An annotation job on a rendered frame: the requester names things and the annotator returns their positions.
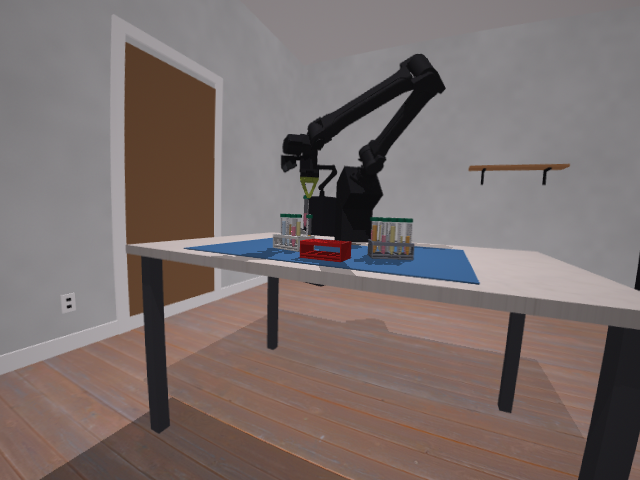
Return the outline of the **red tube rack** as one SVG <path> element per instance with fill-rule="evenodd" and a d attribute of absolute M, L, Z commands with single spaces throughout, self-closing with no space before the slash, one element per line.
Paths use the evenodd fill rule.
<path fill-rule="evenodd" d="M 316 251 L 316 246 L 339 247 L 340 253 Z M 342 262 L 351 258 L 351 242 L 325 239 L 308 239 L 300 241 L 300 258 Z"/>

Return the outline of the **orange tube with green cap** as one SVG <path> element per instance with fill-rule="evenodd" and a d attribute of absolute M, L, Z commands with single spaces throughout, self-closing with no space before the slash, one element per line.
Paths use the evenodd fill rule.
<path fill-rule="evenodd" d="M 371 221 L 372 221 L 372 241 L 377 241 L 379 217 L 371 217 Z M 373 253 L 375 253 L 376 251 L 377 251 L 377 246 L 373 245 Z"/>

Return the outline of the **blue bench mat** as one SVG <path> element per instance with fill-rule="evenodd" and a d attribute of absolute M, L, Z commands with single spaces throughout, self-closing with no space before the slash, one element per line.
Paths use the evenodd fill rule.
<path fill-rule="evenodd" d="M 464 250 L 458 249 L 414 246 L 414 260 L 398 260 L 372 259 L 368 246 L 351 245 L 351 258 L 342 262 L 300 258 L 300 251 L 273 248 L 273 238 L 183 249 L 480 285 Z"/>

